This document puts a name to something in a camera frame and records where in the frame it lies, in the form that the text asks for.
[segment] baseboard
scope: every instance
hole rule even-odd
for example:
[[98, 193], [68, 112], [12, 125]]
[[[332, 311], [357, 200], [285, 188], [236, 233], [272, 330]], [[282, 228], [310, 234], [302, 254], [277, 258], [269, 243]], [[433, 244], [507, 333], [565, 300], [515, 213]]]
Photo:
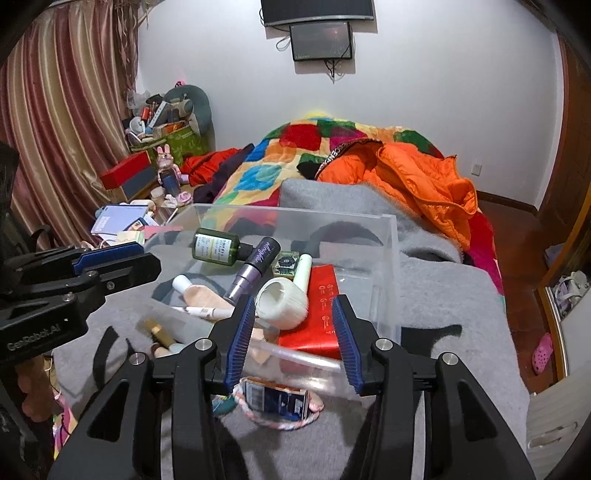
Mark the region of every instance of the baseboard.
[[481, 192], [480, 190], [477, 190], [476, 194], [478, 195], [479, 200], [484, 200], [485, 202], [499, 203], [500, 205], [505, 205], [507, 207], [513, 207], [519, 210], [530, 212], [532, 215], [538, 215], [538, 209], [533, 205], [530, 205], [529, 203], [520, 202], [519, 200], [508, 199], [507, 197], [495, 195], [494, 193]]

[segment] plastic bag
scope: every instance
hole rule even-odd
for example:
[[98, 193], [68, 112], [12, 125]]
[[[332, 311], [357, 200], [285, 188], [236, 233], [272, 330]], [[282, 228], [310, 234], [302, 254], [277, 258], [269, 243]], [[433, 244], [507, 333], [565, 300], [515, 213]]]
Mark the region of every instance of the plastic bag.
[[134, 90], [127, 90], [127, 108], [129, 108], [135, 116], [140, 116], [146, 105], [146, 100], [150, 97], [151, 94], [147, 90], [142, 94], [139, 94]]
[[577, 270], [570, 276], [563, 275], [553, 288], [556, 306], [563, 319], [568, 312], [579, 302], [589, 289], [589, 280], [584, 272]]

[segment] wall-mounted tv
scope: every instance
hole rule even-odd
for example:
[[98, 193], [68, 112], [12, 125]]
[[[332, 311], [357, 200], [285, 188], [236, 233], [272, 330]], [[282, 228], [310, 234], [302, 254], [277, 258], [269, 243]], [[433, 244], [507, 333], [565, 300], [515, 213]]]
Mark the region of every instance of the wall-mounted tv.
[[265, 26], [312, 20], [373, 20], [372, 0], [261, 0]]

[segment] clear plastic storage box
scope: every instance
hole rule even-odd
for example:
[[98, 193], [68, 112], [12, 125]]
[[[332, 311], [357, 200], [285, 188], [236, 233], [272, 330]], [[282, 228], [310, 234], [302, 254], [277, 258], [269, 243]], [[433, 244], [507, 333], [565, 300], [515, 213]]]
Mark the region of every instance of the clear plastic storage box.
[[[184, 274], [193, 283], [206, 285], [223, 295], [242, 263], [233, 267], [195, 260], [191, 243], [197, 228], [211, 228], [237, 234], [242, 242], [256, 245], [271, 236], [284, 251], [306, 251], [313, 265], [335, 268], [339, 292], [346, 294], [357, 317], [371, 321], [382, 337], [399, 341], [397, 328], [398, 235], [396, 218], [390, 215], [349, 215], [313, 210], [235, 205], [186, 207], [170, 224], [176, 231], [159, 233], [145, 244], [163, 264], [159, 285], [152, 296], [160, 323], [173, 337], [190, 343], [209, 334], [213, 323], [167, 306], [184, 306], [172, 288], [172, 279]], [[261, 279], [252, 293], [271, 278]], [[330, 358], [282, 348], [251, 339], [253, 349], [265, 351], [262, 364], [248, 355], [243, 373], [256, 375], [292, 387], [310, 388], [320, 394], [344, 398], [355, 396], [341, 362]]]

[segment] pink crocs shoe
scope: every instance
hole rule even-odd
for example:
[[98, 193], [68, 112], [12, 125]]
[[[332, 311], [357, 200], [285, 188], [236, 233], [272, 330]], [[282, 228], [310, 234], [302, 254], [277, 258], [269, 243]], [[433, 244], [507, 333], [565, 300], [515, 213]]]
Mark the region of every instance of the pink crocs shoe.
[[534, 350], [534, 354], [531, 356], [531, 365], [534, 367], [536, 375], [540, 375], [545, 370], [546, 365], [550, 361], [550, 355], [552, 355], [553, 352], [552, 337], [549, 333], [546, 333], [541, 338], [538, 346]]

